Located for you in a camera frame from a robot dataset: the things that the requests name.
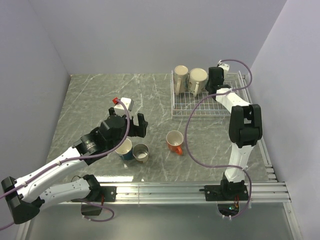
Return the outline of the cream mug green interior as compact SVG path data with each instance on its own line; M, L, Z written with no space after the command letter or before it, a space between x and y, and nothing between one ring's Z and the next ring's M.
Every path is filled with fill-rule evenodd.
M208 73L202 68L193 68L189 72L187 88L193 96L197 96L206 85Z

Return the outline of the cream steel-lined tumbler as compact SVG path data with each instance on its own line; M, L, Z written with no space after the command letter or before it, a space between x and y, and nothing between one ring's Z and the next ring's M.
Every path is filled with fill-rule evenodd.
M132 153L139 163L146 163L149 159L149 148L143 143L135 145Z

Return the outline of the tall cream illustrated mug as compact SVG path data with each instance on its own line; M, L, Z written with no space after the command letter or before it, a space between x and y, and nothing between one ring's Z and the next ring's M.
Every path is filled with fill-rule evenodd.
M189 79L189 69L184 65L178 65L174 68L174 92L178 96L187 90L187 84Z

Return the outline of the orange mug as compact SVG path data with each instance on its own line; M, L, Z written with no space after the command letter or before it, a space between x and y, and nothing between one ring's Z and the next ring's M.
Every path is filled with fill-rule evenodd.
M166 144L168 149L178 154L179 156L183 155L182 144L184 142L184 136L180 131L172 130L166 135Z

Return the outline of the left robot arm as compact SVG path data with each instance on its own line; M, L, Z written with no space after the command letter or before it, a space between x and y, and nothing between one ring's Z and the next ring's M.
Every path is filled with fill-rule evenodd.
M109 117L90 133L83 135L62 155L38 170L15 179L6 177L1 186L13 223L25 223L40 211L62 202L84 200L99 202L103 190L92 174L66 184L55 183L72 173L85 168L115 151L126 137L144 138L148 122L142 113L138 113L138 125L134 118L116 113L110 108Z

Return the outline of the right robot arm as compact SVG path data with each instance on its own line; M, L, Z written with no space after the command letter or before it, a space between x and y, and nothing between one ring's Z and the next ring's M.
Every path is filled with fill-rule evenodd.
M230 113L229 139L232 142L229 167L220 182L220 194L226 200L248 200L245 172L249 156L262 138L262 111L258 104L250 104L224 84L225 70L220 66L208 68L205 90Z

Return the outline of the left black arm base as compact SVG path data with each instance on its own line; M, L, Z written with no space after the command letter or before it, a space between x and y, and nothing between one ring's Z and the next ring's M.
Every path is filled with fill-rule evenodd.
M117 195L116 186L101 186L93 174L82 177L89 185L89 193L83 198L88 202L115 202Z

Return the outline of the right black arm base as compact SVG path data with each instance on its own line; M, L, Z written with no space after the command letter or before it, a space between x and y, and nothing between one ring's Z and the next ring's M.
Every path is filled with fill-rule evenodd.
M221 201L247 201L249 199L249 192L247 187L241 183L226 183L220 185L205 185L199 189L204 192L205 200L207 202L221 202Z

